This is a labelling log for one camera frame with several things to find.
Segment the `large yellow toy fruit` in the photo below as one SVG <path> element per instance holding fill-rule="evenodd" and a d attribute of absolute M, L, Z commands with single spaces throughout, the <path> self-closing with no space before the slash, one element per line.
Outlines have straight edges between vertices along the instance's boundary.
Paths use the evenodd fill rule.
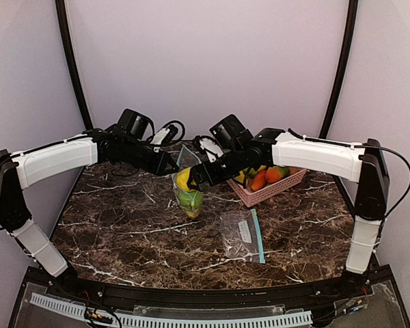
<path fill-rule="evenodd" d="M 178 174 L 176 175 L 176 178 L 175 178 L 176 186 L 181 188 L 183 191 L 193 192 L 195 190 L 190 189 L 187 186 L 187 177 L 188 177 L 187 168 L 180 171 L 180 172 L 178 172 Z"/>

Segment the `black right corner frame post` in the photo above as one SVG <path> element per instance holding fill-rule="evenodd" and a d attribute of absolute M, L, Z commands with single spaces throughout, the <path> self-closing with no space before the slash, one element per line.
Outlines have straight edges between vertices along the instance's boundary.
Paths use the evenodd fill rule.
<path fill-rule="evenodd" d="M 327 104 L 327 109 L 319 133 L 319 137 L 322 139 L 326 139 L 329 134 L 329 131 L 331 130 L 333 118 L 338 106 L 338 101 L 342 91 L 342 86 L 344 83 L 346 69 L 349 61 L 349 55 L 351 53 L 355 23 L 357 20 L 358 6 L 358 0 L 348 1 L 348 9 L 346 14 L 346 22 L 344 26 L 344 34 L 342 38 L 342 45 L 340 49 L 340 56 L 338 59 L 336 74 L 331 88 L 329 102 Z"/>

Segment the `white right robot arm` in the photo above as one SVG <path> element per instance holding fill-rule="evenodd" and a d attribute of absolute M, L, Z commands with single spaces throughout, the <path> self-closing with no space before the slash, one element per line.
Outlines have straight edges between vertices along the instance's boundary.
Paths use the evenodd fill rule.
<path fill-rule="evenodd" d="M 243 169 L 261 165 L 298 167 L 337 176 L 357 184 L 355 223 L 345 269 L 362 274 L 381 241 L 381 231 L 394 210 L 387 205 L 390 177 L 384 148 L 376 139 L 346 143 L 299 135 L 293 130 L 264 128 L 252 135 L 230 114 L 210 128 L 218 152 L 214 160 L 190 169 L 188 187 L 213 187 L 236 177 Z"/>

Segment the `small yellow toy lemon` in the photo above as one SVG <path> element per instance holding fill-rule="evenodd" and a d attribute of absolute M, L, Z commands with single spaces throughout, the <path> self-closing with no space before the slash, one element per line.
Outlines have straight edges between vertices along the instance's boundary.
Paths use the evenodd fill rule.
<path fill-rule="evenodd" d="M 200 215 L 201 210 L 185 210 L 185 213 L 189 218 L 195 219 Z"/>

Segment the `black corner frame post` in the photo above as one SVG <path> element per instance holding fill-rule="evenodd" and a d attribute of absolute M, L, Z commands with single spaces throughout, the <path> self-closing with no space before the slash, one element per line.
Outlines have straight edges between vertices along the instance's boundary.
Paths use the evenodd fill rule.
<path fill-rule="evenodd" d="M 342 45 L 340 49 L 340 56 L 338 59 L 336 74 L 331 88 L 329 102 L 327 104 L 327 109 L 319 133 L 319 137 L 322 139 L 326 139 L 329 134 L 329 131 L 331 130 L 333 118 L 338 106 L 338 101 L 342 91 L 342 86 L 344 83 L 346 69 L 349 61 L 349 55 L 351 53 L 355 23 L 357 20 L 358 6 L 358 0 L 348 1 L 348 9 L 346 14 L 346 22 L 344 26 L 344 34 L 342 38 Z"/>
<path fill-rule="evenodd" d="M 79 75 L 77 61 L 74 54 L 71 30 L 68 22 L 66 2 L 64 0 L 56 0 L 55 9 L 57 14 L 57 22 L 59 25 L 59 33 L 61 36 L 62 47 L 66 58 L 68 74 L 72 83 L 74 96 L 78 105 L 81 119 L 83 121 L 83 125 L 86 130 L 90 130 L 93 129 L 94 125 L 90 117 L 90 111 L 88 109 L 87 102 L 85 99 L 85 94 L 83 91 L 83 86 Z"/>

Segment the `green orange toy mango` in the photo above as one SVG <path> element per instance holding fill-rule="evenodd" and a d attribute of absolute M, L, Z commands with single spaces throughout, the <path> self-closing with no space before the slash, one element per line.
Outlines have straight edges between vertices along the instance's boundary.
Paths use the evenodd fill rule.
<path fill-rule="evenodd" d="M 265 178 L 269 184 L 274 184 L 289 175 L 290 170 L 288 167 L 274 166 L 267 169 Z"/>

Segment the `black front frame rail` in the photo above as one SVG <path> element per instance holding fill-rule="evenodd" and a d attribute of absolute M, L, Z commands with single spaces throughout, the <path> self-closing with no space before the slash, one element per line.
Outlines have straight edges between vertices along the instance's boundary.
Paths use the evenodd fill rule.
<path fill-rule="evenodd" d="M 110 309 L 131 310 L 136 305 L 163 308 L 223 309 L 283 304 L 286 308 L 315 309 L 334 301 L 363 294 L 363 285 L 372 286 L 394 280 L 390 266 L 379 266 L 365 274 L 355 287 L 349 278 L 335 277 L 317 282 L 244 290 L 169 290 L 101 283 L 76 278 L 66 290 L 82 295 Z"/>

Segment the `black left corner frame post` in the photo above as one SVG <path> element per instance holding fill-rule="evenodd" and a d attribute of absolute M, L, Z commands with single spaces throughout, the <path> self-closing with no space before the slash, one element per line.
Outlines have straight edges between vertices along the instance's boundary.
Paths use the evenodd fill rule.
<path fill-rule="evenodd" d="M 90 111 L 88 109 L 87 102 L 85 99 L 85 94 L 83 91 L 83 86 L 79 75 L 77 61 L 74 54 L 71 30 L 68 22 L 66 2 L 64 0 L 56 0 L 55 9 L 57 14 L 57 22 L 59 25 L 59 33 L 61 36 L 62 47 L 66 58 L 68 74 L 72 83 L 74 96 L 78 105 L 81 119 L 83 121 L 83 125 L 86 130 L 90 130 L 93 129 L 94 125 L 90 117 Z"/>

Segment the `yellow toy banana piece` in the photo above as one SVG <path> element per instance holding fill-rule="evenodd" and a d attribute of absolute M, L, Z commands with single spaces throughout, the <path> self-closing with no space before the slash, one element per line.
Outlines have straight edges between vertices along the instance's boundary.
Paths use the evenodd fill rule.
<path fill-rule="evenodd" d="M 239 174 L 233 178 L 233 180 L 237 181 L 239 184 L 247 182 L 249 180 L 248 169 L 240 171 Z"/>

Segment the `pink perforated plastic basket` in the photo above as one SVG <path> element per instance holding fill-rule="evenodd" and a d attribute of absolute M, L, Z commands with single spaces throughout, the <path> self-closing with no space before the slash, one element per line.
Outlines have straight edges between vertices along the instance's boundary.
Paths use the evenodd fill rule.
<path fill-rule="evenodd" d="M 306 172 L 306 169 L 291 167 L 289 176 L 282 178 L 281 180 L 274 182 L 273 184 L 267 183 L 263 188 L 257 191 L 252 191 L 248 187 L 245 189 L 238 180 L 234 179 L 228 180 L 228 184 L 239 196 L 244 205 L 250 208 L 277 195 L 278 193 L 296 186 L 302 181 Z"/>

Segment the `red orange toy mango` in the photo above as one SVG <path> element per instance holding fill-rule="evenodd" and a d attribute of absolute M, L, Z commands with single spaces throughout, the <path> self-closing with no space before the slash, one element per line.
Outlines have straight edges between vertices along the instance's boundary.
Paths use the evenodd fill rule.
<path fill-rule="evenodd" d="M 250 189 L 252 192 L 257 192 L 267 185 L 266 174 L 267 171 L 262 170 L 255 175 L 254 179 L 250 184 Z"/>

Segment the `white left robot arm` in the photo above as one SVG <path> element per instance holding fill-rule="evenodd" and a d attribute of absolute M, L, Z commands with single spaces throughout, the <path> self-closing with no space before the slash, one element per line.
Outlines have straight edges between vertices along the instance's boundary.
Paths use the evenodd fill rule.
<path fill-rule="evenodd" d="M 106 129 L 91 128 L 28 150 L 0 150 L 0 230 L 50 277 L 75 276 L 70 262 L 51 241 L 52 224 L 37 223 L 30 212 L 35 197 L 47 191 L 48 182 L 57 182 L 68 172 L 106 162 L 127 164 L 155 176 L 173 174 L 178 165 L 164 148 L 184 135 L 185 127 L 178 120 L 155 128 L 148 116 L 125 109 Z"/>

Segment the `clear zip bag on table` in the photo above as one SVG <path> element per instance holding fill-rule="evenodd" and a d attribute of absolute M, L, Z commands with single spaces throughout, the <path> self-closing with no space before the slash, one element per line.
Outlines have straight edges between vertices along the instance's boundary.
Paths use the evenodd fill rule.
<path fill-rule="evenodd" d="M 220 216 L 219 231 L 226 258 L 265 264 L 262 233 L 255 208 Z"/>

